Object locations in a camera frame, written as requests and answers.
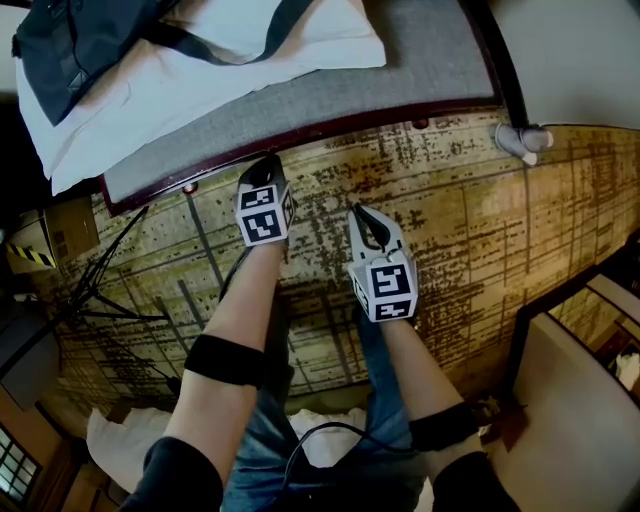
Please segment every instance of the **black sleeve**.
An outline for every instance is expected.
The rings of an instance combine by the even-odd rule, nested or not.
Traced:
[[[218,510],[222,480],[199,450],[163,437],[144,459],[144,476],[120,510]]]
[[[433,483],[434,512],[450,510],[519,511],[502,487],[487,456],[470,453],[449,464]]]

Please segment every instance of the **forearm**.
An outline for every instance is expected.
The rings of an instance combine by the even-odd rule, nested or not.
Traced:
[[[281,242],[257,246],[249,253],[204,334],[264,350],[283,253]],[[253,386],[227,384],[185,370],[165,435],[200,450],[226,484],[256,396]]]
[[[408,322],[395,320],[380,326],[409,420],[432,416],[463,402],[460,393]],[[425,452],[429,477],[435,480],[453,461],[474,451],[482,451],[477,435],[443,450]]]

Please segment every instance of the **leg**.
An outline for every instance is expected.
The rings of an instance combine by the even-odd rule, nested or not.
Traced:
[[[267,506],[280,491],[287,460],[298,444],[283,408],[293,377],[288,332],[286,316],[274,302],[265,347],[267,374],[227,483],[222,503],[225,512]]]
[[[373,387],[368,403],[367,433],[390,446],[408,448],[411,446],[409,419],[382,331],[360,308],[357,308],[354,320]],[[397,510],[415,508],[426,479],[419,454],[391,453],[366,439],[362,439],[336,467],[351,469],[358,480],[401,483],[406,492],[399,497],[402,504],[398,503]]]

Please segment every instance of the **pair of slippers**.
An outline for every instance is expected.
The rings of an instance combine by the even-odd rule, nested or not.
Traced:
[[[539,126],[516,129],[501,123],[496,127],[494,138],[500,149],[531,166],[538,163],[540,151],[553,146],[551,132]]]

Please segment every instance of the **gray mattress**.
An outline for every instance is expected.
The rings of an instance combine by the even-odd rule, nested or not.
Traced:
[[[147,144],[104,174],[112,204],[214,155],[362,112],[491,98],[491,79],[457,0],[365,0],[387,65],[316,71],[228,103]]]

